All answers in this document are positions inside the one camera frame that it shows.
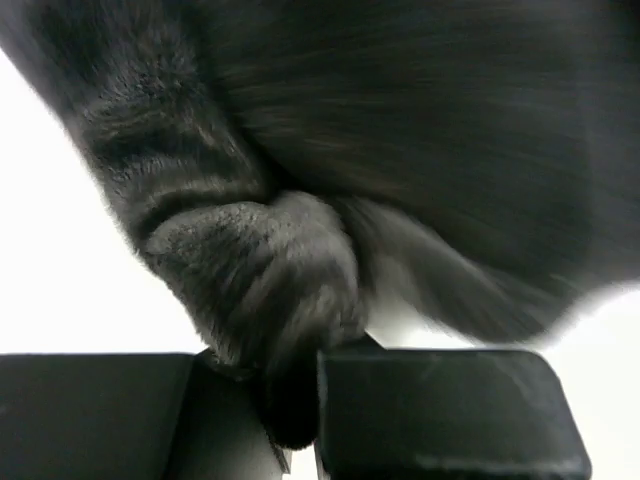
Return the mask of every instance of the cat body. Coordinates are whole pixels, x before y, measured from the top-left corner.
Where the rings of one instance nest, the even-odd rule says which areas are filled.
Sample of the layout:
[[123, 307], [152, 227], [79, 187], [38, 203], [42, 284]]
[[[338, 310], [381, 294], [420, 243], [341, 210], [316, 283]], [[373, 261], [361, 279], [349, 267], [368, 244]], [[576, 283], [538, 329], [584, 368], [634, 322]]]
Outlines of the cat body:
[[517, 342], [638, 280], [635, 20], [604, 0], [4, 0], [0, 47], [297, 447], [315, 352], [381, 296]]

